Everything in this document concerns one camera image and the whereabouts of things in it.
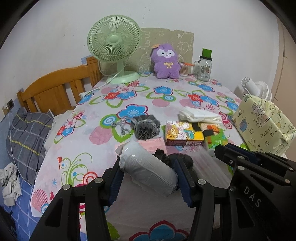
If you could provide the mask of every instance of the yellow wrapping paper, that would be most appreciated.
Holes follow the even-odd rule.
[[[296,129],[272,102],[246,94],[233,116],[235,127],[250,150],[282,155]]]

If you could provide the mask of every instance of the yellow box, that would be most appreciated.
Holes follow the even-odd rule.
[[[274,103],[250,94],[232,119],[250,150],[282,155],[295,137],[295,127]]]
[[[199,123],[166,121],[165,144],[168,146],[202,146],[204,139]]]

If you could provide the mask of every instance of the white cable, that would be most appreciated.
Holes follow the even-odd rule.
[[[99,90],[100,88],[102,88],[103,86],[105,86],[105,85],[107,85],[107,84],[109,84],[121,71],[123,71],[124,70],[124,68],[125,68],[125,66],[127,65],[127,63],[128,63],[128,59],[126,60],[126,64],[124,65],[124,67],[120,70],[120,71],[118,71],[118,73],[116,74],[116,75],[114,75],[108,82],[106,82],[106,83],[104,83],[103,85],[101,85],[100,87],[97,87],[97,88],[95,88],[95,89],[93,89],[93,90],[90,90],[90,91],[86,91],[86,92],[82,92],[82,93],[80,93],[79,94],[79,96],[80,96],[80,98],[81,99],[83,99],[86,95],[88,95],[89,93],[91,93],[91,92],[93,92],[93,91],[95,91],[95,90]]]
[[[13,153],[12,153],[12,145],[11,145],[11,127],[10,127],[10,119],[9,119],[9,114],[10,113],[8,113],[8,123],[9,123],[9,136],[10,136],[10,148],[11,148],[11,156],[12,156],[12,158],[13,158],[13,161],[14,161],[14,163],[15,163],[15,158],[13,157]],[[22,179],[30,186],[30,188],[32,189],[32,191],[33,191],[33,187],[31,186],[31,184],[29,184],[27,181],[26,181],[26,179],[24,179],[24,177],[21,175],[21,173],[20,173],[20,171],[19,171],[19,169],[17,168],[17,170],[18,170],[18,172],[19,172],[19,174],[20,174],[20,176],[22,177]]]

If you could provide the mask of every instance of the white cloth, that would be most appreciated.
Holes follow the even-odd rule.
[[[222,117],[219,114],[207,110],[200,110],[190,108],[188,106],[183,107],[179,112],[180,119],[183,121],[189,121],[192,123],[203,122],[212,124],[222,124]]]
[[[66,120],[69,118],[72,112],[73,112],[72,110],[67,110],[65,113],[59,114],[54,117],[54,121],[52,122],[52,128],[48,132],[48,135],[46,137],[46,142],[44,144],[45,154],[47,154],[49,148],[54,143],[54,138],[56,137],[59,129],[66,122]]]
[[[0,184],[4,187],[2,190],[4,204],[14,206],[17,198],[22,195],[16,165],[9,163],[4,169],[0,169]]]

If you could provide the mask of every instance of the plush alpaca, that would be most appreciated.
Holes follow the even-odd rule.
[[[181,69],[178,63],[178,55],[170,44],[159,45],[154,49],[151,59],[155,63],[154,71],[158,79],[178,79]]]

